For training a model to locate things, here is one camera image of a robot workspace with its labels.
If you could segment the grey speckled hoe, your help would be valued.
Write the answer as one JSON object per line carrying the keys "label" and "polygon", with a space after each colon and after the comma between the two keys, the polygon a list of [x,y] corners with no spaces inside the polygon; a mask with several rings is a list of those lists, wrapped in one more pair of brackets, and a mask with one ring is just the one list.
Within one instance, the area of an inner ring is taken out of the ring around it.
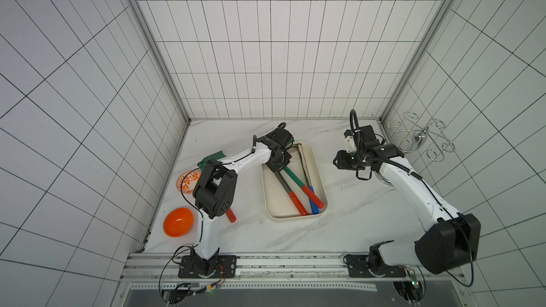
{"label": "grey speckled hoe", "polygon": [[281,175],[281,173],[274,173],[276,179],[280,183],[280,185],[283,187],[287,195],[290,197],[291,202],[293,203],[294,207],[298,210],[299,214],[301,216],[307,216],[307,210],[302,205],[301,201],[298,199],[298,197],[295,195],[293,190],[290,188],[289,184],[286,182],[284,177]]}

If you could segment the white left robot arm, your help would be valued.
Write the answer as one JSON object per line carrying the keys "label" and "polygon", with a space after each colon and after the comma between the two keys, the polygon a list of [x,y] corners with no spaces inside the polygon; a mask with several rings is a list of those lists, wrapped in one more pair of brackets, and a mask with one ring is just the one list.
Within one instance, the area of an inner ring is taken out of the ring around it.
{"label": "white left robot arm", "polygon": [[202,273],[209,275],[218,265],[220,247],[214,220],[226,214],[233,204],[238,176],[263,164],[279,174],[289,164],[288,149],[293,141],[283,122],[264,136],[254,136],[253,145],[247,151],[223,161],[206,162],[193,190],[193,207],[198,211],[199,224],[196,244],[190,252],[193,264]]}

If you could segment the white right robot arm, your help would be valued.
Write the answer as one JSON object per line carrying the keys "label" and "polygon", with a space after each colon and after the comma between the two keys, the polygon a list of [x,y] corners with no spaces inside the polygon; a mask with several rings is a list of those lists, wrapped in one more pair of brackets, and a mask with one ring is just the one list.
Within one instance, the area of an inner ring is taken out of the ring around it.
{"label": "white right robot arm", "polygon": [[478,255],[481,223],[472,214],[460,213],[426,183],[404,153],[394,144],[380,142],[372,126],[361,126],[355,110],[349,115],[344,150],[333,160],[337,169],[371,176],[390,184],[416,213],[421,232],[402,240],[386,240],[370,247],[368,271],[379,277],[387,267],[423,266],[442,274],[466,264]]}

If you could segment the cream plastic storage tray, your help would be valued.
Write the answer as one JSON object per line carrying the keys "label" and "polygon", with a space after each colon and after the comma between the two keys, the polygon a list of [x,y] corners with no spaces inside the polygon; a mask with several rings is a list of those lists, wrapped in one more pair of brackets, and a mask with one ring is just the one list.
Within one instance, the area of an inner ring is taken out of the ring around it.
{"label": "cream plastic storage tray", "polygon": [[298,143],[301,143],[304,149],[304,155],[307,160],[307,166],[309,168],[311,184],[313,186],[314,193],[324,203],[324,207],[322,209],[319,209],[320,213],[318,215],[314,215],[311,211],[309,198],[306,196],[306,194],[300,189],[300,187],[297,186],[296,183],[294,183],[293,180],[291,180],[291,178],[284,171],[280,171],[281,175],[284,177],[290,188],[293,190],[295,195],[298,197],[302,205],[307,210],[308,215],[301,216],[291,202],[290,197],[287,195],[283,187],[276,179],[274,173],[271,172],[271,170],[266,165],[263,165],[262,179],[265,207],[269,217],[276,222],[310,220],[313,218],[317,219],[318,217],[324,215],[328,210],[328,197],[325,192],[325,188],[321,178],[320,168],[317,163],[314,150],[308,142],[294,142],[294,145],[289,150],[289,153],[291,154],[291,160],[288,167],[304,182],[304,184],[306,184],[304,170],[302,168],[300,155],[297,149]]}

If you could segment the green hoe red handle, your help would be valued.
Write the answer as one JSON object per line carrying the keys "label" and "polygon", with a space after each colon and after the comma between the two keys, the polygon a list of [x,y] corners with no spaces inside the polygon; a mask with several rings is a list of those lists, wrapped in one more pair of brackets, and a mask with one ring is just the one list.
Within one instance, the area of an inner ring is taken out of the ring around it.
{"label": "green hoe red handle", "polygon": [[298,187],[306,194],[306,196],[314,203],[318,209],[324,207],[324,203],[316,196],[314,191],[310,189],[304,182],[288,167],[285,166],[283,171],[297,184]]}
{"label": "green hoe red handle", "polygon": [[[218,151],[216,153],[211,154],[210,156],[206,156],[205,158],[202,159],[202,161],[200,161],[198,163],[198,167],[200,168],[201,173],[203,173],[203,170],[208,167],[208,163],[211,160],[221,161],[225,157],[226,157],[226,155],[224,155],[224,153],[222,151]],[[231,223],[234,223],[237,220],[235,214],[230,209],[230,207],[228,207],[228,209],[226,210],[226,215],[227,215],[227,218],[230,220]]]}

